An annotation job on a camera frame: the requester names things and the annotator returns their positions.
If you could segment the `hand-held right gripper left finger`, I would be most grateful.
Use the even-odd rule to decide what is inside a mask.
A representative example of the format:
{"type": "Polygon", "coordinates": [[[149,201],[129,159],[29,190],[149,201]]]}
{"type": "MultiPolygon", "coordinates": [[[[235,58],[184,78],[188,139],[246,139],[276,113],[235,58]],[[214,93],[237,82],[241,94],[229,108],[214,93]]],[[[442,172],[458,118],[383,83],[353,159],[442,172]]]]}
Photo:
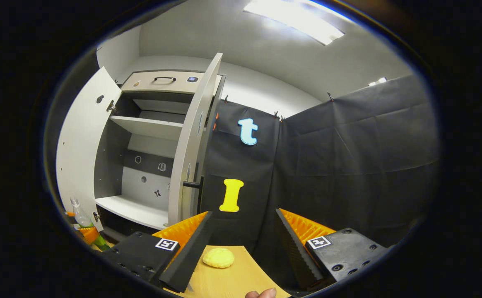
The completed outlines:
{"type": "Polygon", "coordinates": [[[205,211],[155,234],[134,232],[100,257],[152,286],[185,292],[213,234],[212,215],[205,211]]]}

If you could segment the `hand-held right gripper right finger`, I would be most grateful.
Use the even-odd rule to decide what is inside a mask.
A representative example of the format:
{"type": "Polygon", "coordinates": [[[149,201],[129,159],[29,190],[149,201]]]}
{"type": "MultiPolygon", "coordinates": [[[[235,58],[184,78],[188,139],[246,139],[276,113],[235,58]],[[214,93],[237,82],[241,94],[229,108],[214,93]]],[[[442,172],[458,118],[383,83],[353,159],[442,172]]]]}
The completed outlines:
{"type": "Polygon", "coordinates": [[[283,208],[275,210],[275,228],[304,291],[343,281],[390,251],[352,228],[334,230],[283,208]]]}

